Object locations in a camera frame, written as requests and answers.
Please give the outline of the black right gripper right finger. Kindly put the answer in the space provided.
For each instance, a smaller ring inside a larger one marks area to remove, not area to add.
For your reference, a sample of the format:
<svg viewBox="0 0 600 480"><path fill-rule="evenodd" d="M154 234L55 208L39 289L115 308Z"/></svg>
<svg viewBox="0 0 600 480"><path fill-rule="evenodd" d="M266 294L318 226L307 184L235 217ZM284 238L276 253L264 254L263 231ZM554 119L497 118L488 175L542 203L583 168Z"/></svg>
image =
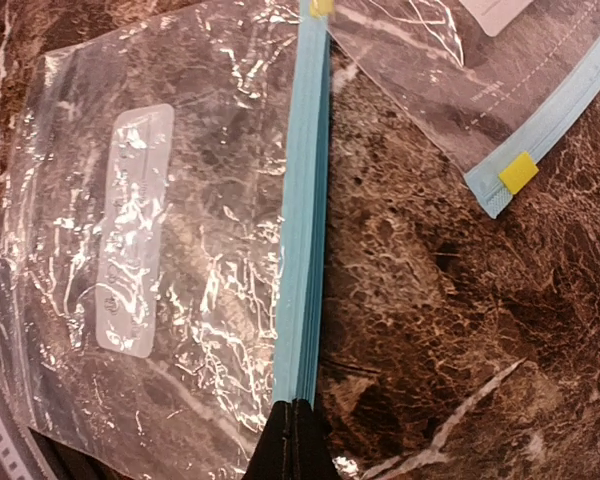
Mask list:
<svg viewBox="0 0 600 480"><path fill-rule="evenodd" d="M293 407L293 478L340 480L310 403L295 400Z"/></svg>

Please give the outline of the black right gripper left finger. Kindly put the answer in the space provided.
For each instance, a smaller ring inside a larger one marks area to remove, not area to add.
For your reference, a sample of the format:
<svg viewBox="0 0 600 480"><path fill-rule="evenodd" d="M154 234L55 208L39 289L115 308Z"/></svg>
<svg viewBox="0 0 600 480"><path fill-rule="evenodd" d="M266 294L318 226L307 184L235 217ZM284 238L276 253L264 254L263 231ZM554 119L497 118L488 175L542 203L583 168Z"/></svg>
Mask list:
<svg viewBox="0 0 600 480"><path fill-rule="evenodd" d="M293 435L294 404L275 402L243 479L291 479Z"/></svg>

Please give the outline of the clear zip bag blue zipper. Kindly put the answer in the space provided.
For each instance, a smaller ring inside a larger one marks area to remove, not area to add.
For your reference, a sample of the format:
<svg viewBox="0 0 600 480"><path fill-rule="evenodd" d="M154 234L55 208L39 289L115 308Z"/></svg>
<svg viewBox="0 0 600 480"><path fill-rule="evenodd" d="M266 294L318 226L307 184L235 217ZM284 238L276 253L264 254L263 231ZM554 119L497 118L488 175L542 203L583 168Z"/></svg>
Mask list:
<svg viewBox="0 0 600 480"><path fill-rule="evenodd" d="M16 418L134 479L237 479L273 403L294 1L43 54L0 212Z"/></svg>

